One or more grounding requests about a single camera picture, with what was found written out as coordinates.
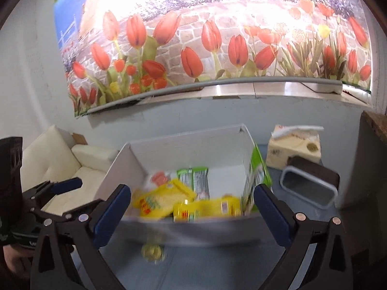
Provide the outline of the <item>person's left hand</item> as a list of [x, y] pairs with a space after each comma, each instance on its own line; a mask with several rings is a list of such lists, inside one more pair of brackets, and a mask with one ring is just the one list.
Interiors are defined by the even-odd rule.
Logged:
[[34, 250], [14, 244], [4, 246], [3, 253], [7, 267], [13, 274], [20, 278], [29, 278], [31, 271], [30, 258], [34, 256]]

